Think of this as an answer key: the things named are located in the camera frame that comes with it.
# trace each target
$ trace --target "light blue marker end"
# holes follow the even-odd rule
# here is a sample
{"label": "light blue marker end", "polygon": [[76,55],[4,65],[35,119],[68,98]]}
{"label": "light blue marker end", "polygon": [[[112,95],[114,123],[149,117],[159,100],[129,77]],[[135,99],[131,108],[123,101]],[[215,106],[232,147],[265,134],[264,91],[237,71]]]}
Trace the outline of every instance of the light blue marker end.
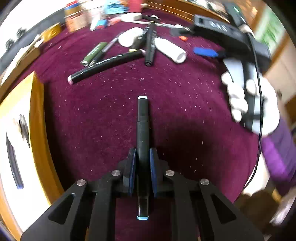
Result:
{"label": "light blue marker end", "polygon": [[149,216],[148,217],[139,217],[137,216],[138,220],[148,220]]}

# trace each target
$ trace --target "white cylinder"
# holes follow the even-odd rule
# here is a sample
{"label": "white cylinder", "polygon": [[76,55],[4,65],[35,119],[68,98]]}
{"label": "white cylinder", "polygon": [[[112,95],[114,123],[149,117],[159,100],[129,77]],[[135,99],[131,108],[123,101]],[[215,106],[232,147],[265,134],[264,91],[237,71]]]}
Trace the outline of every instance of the white cylinder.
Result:
{"label": "white cylinder", "polygon": [[134,41],[142,34],[143,29],[141,28],[132,28],[118,37],[118,42],[123,46],[123,47],[130,47],[134,43]]}
{"label": "white cylinder", "polygon": [[176,28],[184,28],[182,25],[180,25],[180,24],[175,24],[175,27]]}
{"label": "white cylinder", "polygon": [[184,49],[181,49],[179,46],[166,39],[155,38],[155,46],[160,52],[171,58],[177,64],[183,63],[187,57],[187,53]]}

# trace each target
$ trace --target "screw head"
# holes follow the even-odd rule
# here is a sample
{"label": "screw head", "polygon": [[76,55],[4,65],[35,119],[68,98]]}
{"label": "screw head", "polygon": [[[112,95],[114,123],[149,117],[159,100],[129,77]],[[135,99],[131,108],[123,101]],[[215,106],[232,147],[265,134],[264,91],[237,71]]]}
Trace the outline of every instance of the screw head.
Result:
{"label": "screw head", "polygon": [[209,185],[210,181],[208,179],[203,178],[203,179],[200,180],[200,183],[202,185],[206,186],[206,185]]}
{"label": "screw head", "polygon": [[120,171],[119,171],[119,170],[113,170],[113,171],[111,172],[111,175],[114,176],[114,177],[117,177],[117,176],[120,175]]}
{"label": "screw head", "polygon": [[77,181],[78,186],[84,186],[85,184],[86,184],[86,181],[83,180],[83,179],[80,179],[80,180]]}
{"label": "screw head", "polygon": [[171,177],[171,176],[175,175],[175,172],[172,171],[172,170],[167,170],[167,171],[165,172],[165,174],[166,174],[167,176]]}

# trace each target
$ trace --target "black cable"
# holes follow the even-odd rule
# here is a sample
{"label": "black cable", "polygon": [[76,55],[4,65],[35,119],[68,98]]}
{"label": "black cable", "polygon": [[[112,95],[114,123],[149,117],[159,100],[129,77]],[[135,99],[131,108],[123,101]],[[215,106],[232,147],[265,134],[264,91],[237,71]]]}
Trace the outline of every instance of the black cable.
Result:
{"label": "black cable", "polygon": [[263,96],[262,96],[261,84],[260,84],[259,67],[258,67],[256,52],[255,52],[254,45],[253,45],[253,42],[252,42],[253,35],[251,35],[250,33],[247,33],[247,36],[248,36],[249,42],[251,44],[251,50],[253,51],[254,61],[255,61],[255,68],[256,68],[257,79],[258,79],[258,89],[259,89],[259,99],[260,99],[260,128],[259,128],[259,138],[258,138],[257,161],[256,161],[255,169],[254,169],[254,172],[253,172],[253,175],[252,175],[250,181],[248,181],[248,183],[244,186],[243,190],[253,180],[253,178],[254,178],[254,176],[256,174],[257,168],[258,168],[259,157],[260,157],[260,154],[261,154],[262,125],[263,125]]}

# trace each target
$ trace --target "gloved hand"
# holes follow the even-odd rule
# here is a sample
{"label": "gloved hand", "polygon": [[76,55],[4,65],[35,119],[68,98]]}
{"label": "gloved hand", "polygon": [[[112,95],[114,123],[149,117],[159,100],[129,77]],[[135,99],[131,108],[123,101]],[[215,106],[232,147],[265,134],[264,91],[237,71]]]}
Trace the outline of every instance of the gloved hand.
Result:
{"label": "gloved hand", "polygon": [[[244,99],[244,89],[237,83],[232,82],[229,72],[225,72],[221,76],[221,80],[222,83],[227,86],[229,103],[231,106],[231,115],[236,122],[240,122],[242,120],[242,115],[248,111],[248,103]],[[260,84],[264,99],[262,136],[267,136],[272,133],[279,124],[279,109],[277,105],[276,93],[268,80],[261,77]],[[246,89],[250,94],[259,96],[257,78],[255,80],[247,80]],[[258,135],[260,121],[254,121],[258,123],[253,125],[251,131]]]}

